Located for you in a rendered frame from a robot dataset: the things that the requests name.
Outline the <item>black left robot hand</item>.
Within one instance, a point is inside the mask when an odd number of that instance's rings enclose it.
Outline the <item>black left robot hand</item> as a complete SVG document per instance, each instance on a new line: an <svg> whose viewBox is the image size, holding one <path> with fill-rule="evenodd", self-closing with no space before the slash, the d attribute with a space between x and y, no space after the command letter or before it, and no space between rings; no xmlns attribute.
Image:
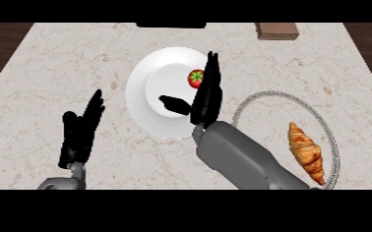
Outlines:
<svg viewBox="0 0 372 232"><path fill-rule="evenodd" d="M102 90L97 89L81 116L72 111L62 114L63 142L57 167L68 168L74 162L84 164L88 160L94 142L94 133L105 111Z"/></svg>

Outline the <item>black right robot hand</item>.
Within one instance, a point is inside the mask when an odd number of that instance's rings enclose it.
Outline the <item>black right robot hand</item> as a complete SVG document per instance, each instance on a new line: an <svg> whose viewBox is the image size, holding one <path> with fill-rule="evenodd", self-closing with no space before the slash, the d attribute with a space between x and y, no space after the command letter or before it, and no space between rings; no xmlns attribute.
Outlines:
<svg viewBox="0 0 372 232"><path fill-rule="evenodd" d="M159 98L164 108L184 116L190 116L190 123L207 129L218 119L223 104L221 71L218 54L208 52L208 61L193 103L181 98L162 95Z"/></svg>

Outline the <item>golden brown croissant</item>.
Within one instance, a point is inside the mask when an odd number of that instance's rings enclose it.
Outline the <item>golden brown croissant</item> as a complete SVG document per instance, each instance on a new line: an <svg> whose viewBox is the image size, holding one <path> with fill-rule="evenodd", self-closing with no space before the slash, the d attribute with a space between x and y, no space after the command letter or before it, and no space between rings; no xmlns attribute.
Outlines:
<svg viewBox="0 0 372 232"><path fill-rule="evenodd" d="M322 148L307 136L298 125L291 122L288 130L289 149L295 159L320 186L326 184Z"/></svg>

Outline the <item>brown wooden block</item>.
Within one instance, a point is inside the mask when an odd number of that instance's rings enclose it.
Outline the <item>brown wooden block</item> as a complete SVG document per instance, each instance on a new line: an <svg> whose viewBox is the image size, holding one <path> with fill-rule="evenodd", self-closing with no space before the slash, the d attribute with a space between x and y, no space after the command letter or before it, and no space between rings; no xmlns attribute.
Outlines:
<svg viewBox="0 0 372 232"><path fill-rule="evenodd" d="M255 28L261 40L295 40L300 35L294 23L257 23Z"/></svg>

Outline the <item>white round plate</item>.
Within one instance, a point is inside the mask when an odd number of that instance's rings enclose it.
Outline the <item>white round plate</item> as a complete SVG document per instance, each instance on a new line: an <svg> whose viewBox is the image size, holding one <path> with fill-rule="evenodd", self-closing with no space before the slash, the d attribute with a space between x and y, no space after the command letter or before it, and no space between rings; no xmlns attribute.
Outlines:
<svg viewBox="0 0 372 232"><path fill-rule="evenodd" d="M193 102L196 90L189 85L189 74L204 70L207 56L187 47L165 47L139 61L128 77L125 101L130 115L140 128L162 139L181 139L192 135L189 117L168 111L162 95Z"/></svg>

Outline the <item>black appliance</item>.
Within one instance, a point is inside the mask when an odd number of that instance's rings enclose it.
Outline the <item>black appliance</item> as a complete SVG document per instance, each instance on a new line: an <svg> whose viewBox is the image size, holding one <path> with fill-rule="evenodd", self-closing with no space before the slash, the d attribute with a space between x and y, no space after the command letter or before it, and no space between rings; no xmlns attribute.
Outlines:
<svg viewBox="0 0 372 232"><path fill-rule="evenodd" d="M149 29L204 29L207 23L137 23L137 27Z"/></svg>

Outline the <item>red tomato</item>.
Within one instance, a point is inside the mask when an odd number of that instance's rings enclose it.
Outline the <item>red tomato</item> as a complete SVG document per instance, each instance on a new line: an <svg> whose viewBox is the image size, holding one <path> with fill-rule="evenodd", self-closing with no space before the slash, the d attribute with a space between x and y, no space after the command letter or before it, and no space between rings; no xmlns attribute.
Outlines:
<svg viewBox="0 0 372 232"><path fill-rule="evenodd" d="M192 88L199 88L199 85L204 80L204 71L202 70L193 70L187 76L187 82L189 86Z"/></svg>

